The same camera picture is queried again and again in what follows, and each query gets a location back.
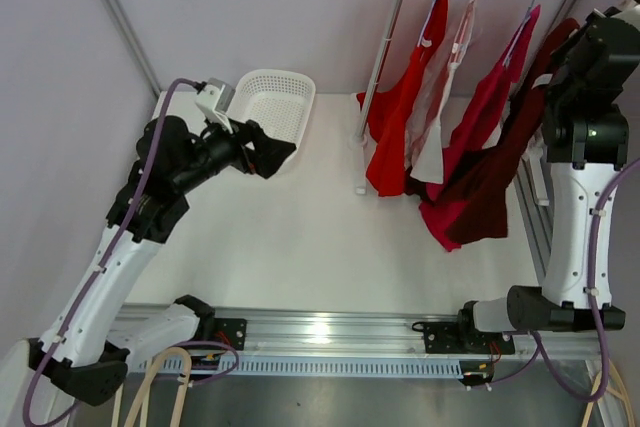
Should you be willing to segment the white t shirt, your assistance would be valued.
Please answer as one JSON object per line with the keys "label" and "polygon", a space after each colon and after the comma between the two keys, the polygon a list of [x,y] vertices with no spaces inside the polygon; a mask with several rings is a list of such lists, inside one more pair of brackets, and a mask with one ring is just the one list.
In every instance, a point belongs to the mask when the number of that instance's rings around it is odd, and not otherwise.
{"label": "white t shirt", "polygon": [[444,181],[445,107],[456,71],[463,62],[456,66],[449,62],[449,56],[463,13],[446,23],[444,40],[427,63],[406,126],[404,166],[411,171],[411,177],[423,183],[441,184]]}

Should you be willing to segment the pink t shirt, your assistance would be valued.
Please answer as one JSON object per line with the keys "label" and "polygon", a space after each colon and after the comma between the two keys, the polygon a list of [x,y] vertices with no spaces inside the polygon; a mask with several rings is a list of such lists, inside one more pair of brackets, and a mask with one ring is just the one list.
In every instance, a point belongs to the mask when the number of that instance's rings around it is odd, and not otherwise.
{"label": "pink t shirt", "polygon": [[539,14],[540,7],[535,6],[509,66],[503,66],[507,48],[478,83],[443,150],[444,181],[426,183],[421,190],[422,218],[432,236],[448,252],[508,234],[506,189],[524,153],[525,134],[539,125],[539,119],[506,125],[497,144],[487,147],[485,143],[499,124],[512,85],[520,79]]}

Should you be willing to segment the dark maroon t shirt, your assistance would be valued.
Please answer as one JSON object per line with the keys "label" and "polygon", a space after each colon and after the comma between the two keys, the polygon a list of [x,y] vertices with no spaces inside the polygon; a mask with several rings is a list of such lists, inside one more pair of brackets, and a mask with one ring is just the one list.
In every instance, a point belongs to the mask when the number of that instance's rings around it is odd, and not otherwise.
{"label": "dark maroon t shirt", "polygon": [[518,56],[513,57],[514,67],[497,63],[477,85],[444,149],[444,183],[405,177],[405,193],[420,198],[422,219],[446,251],[508,236],[506,190],[545,109],[545,88],[534,83],[556,71],[551,54],[578,29],[579,23],[567,18],[545,38],[520,91],[510,102],[496,145],[487,147],[485,142],[500,121],[511,84],[519,81],[522,62]]}

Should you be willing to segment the pink wire hanger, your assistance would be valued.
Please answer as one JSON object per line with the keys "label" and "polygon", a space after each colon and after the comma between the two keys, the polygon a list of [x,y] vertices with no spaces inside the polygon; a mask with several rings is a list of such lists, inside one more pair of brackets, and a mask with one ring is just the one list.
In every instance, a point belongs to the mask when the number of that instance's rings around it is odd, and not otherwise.
{"label": "pink wire hanger", "polygon": [[449,62],[458,66],[464,59],[473,34],[477,0],[469,0],[454,36]]}

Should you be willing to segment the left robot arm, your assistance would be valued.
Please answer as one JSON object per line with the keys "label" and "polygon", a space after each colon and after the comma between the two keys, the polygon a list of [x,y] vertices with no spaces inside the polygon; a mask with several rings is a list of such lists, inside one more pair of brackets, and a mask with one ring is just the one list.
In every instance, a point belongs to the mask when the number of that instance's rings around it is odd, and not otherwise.
{"label": "left robot arm", "polygon": [[169,115],[144,128],[127,184],[106,217],[96,258],[80,290],[54,326],[29,342],[29,366],[72,398],[99,406],[112,398],[142,361],[184,342],[209,345],[215,310],[183,295],[139,329],[110,328],[132,287],[188,212],[186,196],[232,167],[268,179],[294,154],[295,143],[268,136],[249,120],[228,128],[208,122],[200,134]]}

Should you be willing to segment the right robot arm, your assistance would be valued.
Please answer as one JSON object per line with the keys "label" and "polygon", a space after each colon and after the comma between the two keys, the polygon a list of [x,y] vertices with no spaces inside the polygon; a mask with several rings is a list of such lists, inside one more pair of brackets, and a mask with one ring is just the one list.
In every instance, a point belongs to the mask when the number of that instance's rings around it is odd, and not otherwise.
{"label": "right robot arm", "polygon": [[493,70],[477,85],[452,133],[441,133],[449,83],[469,29],[446,34],[436,8],[408,67],[369,102],[376,149],[365,172],[382,197],[416,195],[432,237],[447,251],[507,236],[506,190],[535,135],[543,138],[554,195],[553,240],[539,287],[514,286],[470,301],[451,335],[466,351],[509,331],[619,330],[611,304],[606,213],[629,171],[629,127],[616,105],[639,63],[639,31],[626,12],[560,22],[524,66],[538,12],[531,11]]}

